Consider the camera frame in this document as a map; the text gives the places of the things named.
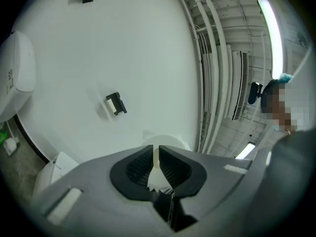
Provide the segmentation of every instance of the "green object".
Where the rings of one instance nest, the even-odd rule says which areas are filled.
[[[8,132],[0,132],[0,146],[4,143],[8,136]]]

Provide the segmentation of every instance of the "tiled floor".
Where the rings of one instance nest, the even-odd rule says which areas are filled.
[[[20,143],[11,156],[6,153],[3,146],[0,146],[0,169],[12,195],[25,206],[31,201],[36,176],[44,168],[45,163],[25,141],[13,119],[9,121],[9,125]],[[8,131],[5,124],[1,131],[6,130]]]

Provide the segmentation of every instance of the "air vent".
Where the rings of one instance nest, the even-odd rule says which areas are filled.
[[[235,109],[233,120],[238,120],[242,111],[242,107],[245,100],[247,81],[248,81],[248,54],[241,52],[241,81],[240,81],[240,92],[239,99]]]

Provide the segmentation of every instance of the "ceiling light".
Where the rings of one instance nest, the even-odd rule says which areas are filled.
[[[241,151],[236,159],[244,159],[255,147],[255,144],[248,142],[247,146],[244,148],[244,150]]]
[[[277,19],[268,0],[258,0],[258,4],[265,17],[270,35],[272,47],[272,78],[279,79],[283,73],[283,50]]]

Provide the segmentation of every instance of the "fluorescent light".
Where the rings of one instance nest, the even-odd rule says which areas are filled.
[[[244,148],[244,150],[241,151],[236,159],[244,159],[255,147],[255,144],[248,142],[247,146]]]
[[[268,0],[258,0],[258,4],[265,17],[270,35],[272,46],[272,78],[279,79],[283,73],[283,50],[277,19]]]

